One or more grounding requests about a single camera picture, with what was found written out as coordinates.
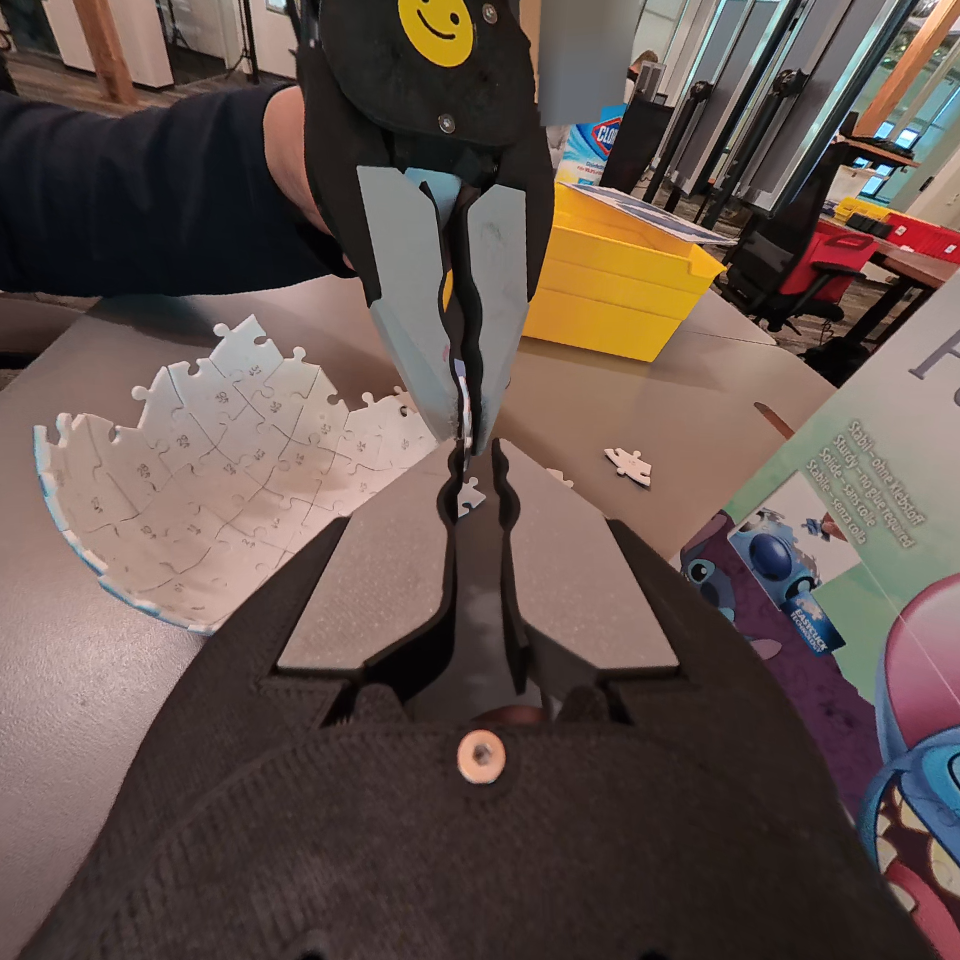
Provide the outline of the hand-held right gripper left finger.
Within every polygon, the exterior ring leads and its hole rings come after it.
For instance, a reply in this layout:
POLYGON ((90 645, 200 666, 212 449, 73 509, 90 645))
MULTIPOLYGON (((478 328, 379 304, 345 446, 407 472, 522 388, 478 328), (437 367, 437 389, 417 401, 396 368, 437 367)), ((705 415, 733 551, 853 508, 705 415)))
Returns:
POLYGON ((407 702, 449 666, 464 445, 447 440, 346 522, 276 669, 389 687, 407 702))

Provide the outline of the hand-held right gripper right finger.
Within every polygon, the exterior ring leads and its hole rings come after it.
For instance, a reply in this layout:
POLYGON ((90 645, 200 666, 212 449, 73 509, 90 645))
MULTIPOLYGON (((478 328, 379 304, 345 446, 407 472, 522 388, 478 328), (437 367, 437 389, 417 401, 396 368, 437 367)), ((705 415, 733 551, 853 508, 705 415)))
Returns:
POLYGON ((606 516, 509 440, 493 443, 500 595, 514 690, 666 678, 679 659, 606 516))

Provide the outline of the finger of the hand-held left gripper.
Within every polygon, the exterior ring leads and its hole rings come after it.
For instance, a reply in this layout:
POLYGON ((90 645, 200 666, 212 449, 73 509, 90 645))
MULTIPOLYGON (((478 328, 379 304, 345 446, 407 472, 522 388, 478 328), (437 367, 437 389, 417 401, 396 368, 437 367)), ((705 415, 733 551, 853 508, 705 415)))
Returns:
POLYGON ((529 309, 522 190, 491 186, 468 205, 459 292, 471 440, 491 438, 529 309))
POLYGON ((436 439, 459 429, 459 389, 441 294, 446 279, 438 208, 429 183, 388 166, 357 168, 379 293, 369 305, 384 347, 436 439))

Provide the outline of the partly built puzzle ball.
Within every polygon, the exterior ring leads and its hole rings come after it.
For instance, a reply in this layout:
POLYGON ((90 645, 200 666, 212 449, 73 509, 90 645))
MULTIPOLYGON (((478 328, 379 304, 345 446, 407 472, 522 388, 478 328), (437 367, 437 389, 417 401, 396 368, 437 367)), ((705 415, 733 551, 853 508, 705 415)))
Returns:
POLYGON ((351 411, 255 315, 213 331, 207 358, 131 391, 136 426, 63 413, 56 438, 33 428, 45 505, 100 588, 203 636, 438 445, 406 390, 351 411))

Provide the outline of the cartoon print puzzle box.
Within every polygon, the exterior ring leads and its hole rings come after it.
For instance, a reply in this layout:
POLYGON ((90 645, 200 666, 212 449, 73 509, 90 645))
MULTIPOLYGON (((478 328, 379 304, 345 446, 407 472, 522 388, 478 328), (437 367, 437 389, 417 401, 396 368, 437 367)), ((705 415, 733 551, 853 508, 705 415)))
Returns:
POLYGON ((767 662, 873 865, 958 958, 959 280, 678 553, 767 662))

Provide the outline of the person's left hand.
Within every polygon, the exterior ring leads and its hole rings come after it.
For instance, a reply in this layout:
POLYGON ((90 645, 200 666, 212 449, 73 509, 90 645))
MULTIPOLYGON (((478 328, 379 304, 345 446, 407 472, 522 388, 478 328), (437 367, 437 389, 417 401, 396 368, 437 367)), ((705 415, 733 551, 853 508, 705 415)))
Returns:
POLYGON ((301 88, 288 85, 273 93, 262 119, 263 153, 275 216, 265 225, 263 247, 270 258, 285 258, 285 275, 305 280, 323 272, 353 278, 354 265, 333 238, 314 196, 306 170, 306 107, 301 88))

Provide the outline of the disinfecting wipes canister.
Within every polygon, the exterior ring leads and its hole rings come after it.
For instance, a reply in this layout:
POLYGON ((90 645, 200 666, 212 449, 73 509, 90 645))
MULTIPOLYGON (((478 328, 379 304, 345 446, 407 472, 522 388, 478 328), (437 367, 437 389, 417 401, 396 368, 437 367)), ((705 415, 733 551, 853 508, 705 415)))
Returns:
POLYGON ((558 162, 558 183, 600 184, 626 109, 626 103, 606 106, 600 119, 569 127, 558 162))

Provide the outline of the blue white printed sheet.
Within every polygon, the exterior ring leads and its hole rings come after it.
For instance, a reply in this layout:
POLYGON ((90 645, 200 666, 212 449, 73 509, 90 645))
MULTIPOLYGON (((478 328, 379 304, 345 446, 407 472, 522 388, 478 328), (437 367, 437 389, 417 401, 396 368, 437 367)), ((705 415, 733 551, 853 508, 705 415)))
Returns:
POLYGON ((578 196, 593 204, 592 207, 588 208, 588 213, 586 214, 588 217, 598 218, 599 208, 602 206, 618 214, 625 215, 633 222, 643 223, 646 226, 656 228, 681 242, 701 246, 719 246, 721 248, 731 248, 735 246, 737 242, 735 237, 727 236, 707 229, 701 224, 687 221, 650 202, 613 188, 602 187, 597 184, 563 181, 556 183, 555 186, 558 191, 557 206, 560 205, 560 199, 572 201, 574 196, 578 196))

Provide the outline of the black red office chair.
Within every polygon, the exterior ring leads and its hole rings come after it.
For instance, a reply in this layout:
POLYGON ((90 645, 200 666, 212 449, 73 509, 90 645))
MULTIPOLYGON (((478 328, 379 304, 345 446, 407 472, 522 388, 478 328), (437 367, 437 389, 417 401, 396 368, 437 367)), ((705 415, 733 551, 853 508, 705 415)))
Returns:
POLYGON ((844 294, 878 251, 876 237, 823 221, 801 252, 754 232, 734 249, 720 294, 769 333, 799 332, 794 320, 804 316, 838 323, 844 294))

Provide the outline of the row of grey partition panels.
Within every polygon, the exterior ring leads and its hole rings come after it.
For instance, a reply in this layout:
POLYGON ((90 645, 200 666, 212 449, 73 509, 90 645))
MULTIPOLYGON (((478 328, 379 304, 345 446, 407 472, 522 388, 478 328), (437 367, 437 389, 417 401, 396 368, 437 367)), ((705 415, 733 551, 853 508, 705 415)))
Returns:
POLYGON ((848 118, 916 2, 744 1, 688 5, 649 200, 729 201, 770 217, 792 201, 848 118))

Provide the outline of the plain wooden post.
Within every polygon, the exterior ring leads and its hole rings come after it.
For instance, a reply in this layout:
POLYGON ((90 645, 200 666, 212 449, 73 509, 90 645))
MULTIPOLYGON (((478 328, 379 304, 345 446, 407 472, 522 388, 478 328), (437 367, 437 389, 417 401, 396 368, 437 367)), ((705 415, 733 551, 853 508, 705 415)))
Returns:
POLYGON ((890 76, 859 118, 854 133, 873 137, 903 99, 959 17, 959 1, 939 1, 920 24, 890 76))

